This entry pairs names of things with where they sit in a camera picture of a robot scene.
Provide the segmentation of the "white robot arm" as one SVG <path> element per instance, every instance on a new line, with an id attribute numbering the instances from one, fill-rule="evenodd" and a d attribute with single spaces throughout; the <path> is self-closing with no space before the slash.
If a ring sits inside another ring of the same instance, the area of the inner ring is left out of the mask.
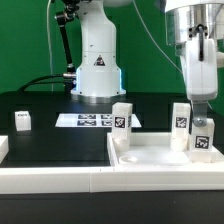
<path id="1" fill-rule="evenodd" d="M 125 91 L 116 64 L 116 28 L 106 7 L 122 7 L 134 0 L 79 0 L 82 62 L 73 94 L 91 101 L 112 98 Z M 166 40 L 180 49 L 187 98 L 193 123 L 208 123 L 208 101 L 217 96 L 217 69 L 223 56 L 217 42 L 224 39 L 224 0 L 165 0 Z"/>

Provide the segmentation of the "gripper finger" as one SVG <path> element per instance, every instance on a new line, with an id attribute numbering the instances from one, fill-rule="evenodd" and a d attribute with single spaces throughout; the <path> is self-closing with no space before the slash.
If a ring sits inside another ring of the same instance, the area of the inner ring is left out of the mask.
<path id="1" fill-rule="evenodd" d="M 204 127 L 207 125 L 207 101 L 193 101 L 193 123 L 197 127 Z"/>

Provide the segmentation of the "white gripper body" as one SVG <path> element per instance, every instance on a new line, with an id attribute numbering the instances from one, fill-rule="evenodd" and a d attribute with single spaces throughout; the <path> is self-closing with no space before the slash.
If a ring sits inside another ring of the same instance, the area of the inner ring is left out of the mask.
<path id="1" fill-rule="evenodd" d="M 191 101 L 214 99 L 218 92 L 215 41 L 197 34 L 184 44 L 180 60 L 187 98 Z"/>

